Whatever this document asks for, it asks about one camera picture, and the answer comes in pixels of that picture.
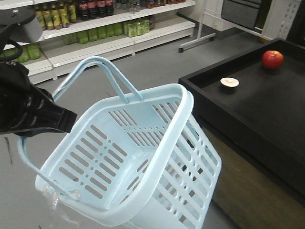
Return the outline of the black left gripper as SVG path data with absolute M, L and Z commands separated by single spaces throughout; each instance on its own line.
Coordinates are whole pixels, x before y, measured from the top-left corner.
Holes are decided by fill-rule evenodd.
M 48 91 L 29 81 L 28 73 L 18 62 L 0 64 L 0 133 L 69 133 L 77 114 L 58 106 Z

